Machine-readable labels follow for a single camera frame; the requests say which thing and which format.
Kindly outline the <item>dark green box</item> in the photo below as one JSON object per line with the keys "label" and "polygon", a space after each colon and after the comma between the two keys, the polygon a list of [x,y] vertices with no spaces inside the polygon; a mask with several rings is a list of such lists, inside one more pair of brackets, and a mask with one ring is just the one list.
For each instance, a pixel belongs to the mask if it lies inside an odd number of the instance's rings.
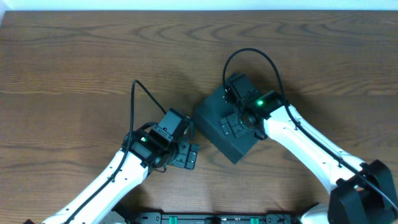
{"label": "dark green box", "polygon": [[[225,98],[225,83],[214,93],[203,100],[194,110],[193,122],[197,129],[232,163],[241,160],[259,141],[267,139],[267,134],[259,127],[260,121],[254,114],[250,103],[234,105]],[[219,120],[225,116],[237,113],[243,125],[253,129],[254,134],[241,138],[229,138],[220,128]]]}

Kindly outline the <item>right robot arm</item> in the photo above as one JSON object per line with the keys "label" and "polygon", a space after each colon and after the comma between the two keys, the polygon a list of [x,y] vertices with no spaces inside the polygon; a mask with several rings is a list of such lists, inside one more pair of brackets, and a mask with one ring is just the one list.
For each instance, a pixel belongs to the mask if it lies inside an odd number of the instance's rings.
{"label": "right robot arm", "polygon": [[299,223],[392,223],[397,220],[397,193],[389,168],[379,160],[368,164],[326,138],[297,112],[283,94],[243,95],[232,89],[225,100],[238,112],[244,130],[261,133],[288,149],[322,183],[329,204],[318,204]]}

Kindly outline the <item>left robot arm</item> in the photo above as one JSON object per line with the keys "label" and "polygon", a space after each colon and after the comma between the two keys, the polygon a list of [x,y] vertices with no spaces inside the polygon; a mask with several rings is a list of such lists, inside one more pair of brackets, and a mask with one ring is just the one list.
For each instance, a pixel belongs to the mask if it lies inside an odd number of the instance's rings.
{"label": "left robot arm", "polygon": [[168,166],[192,170],[198,145],[189,142],[192,123],[176,128],[147,123],[127,134],[120,150],[92,183],[74,200],[46,218],[44,223],[129,223],[119,215],[113,219],[118,202],[142,184],[153,171],[164,173]]}

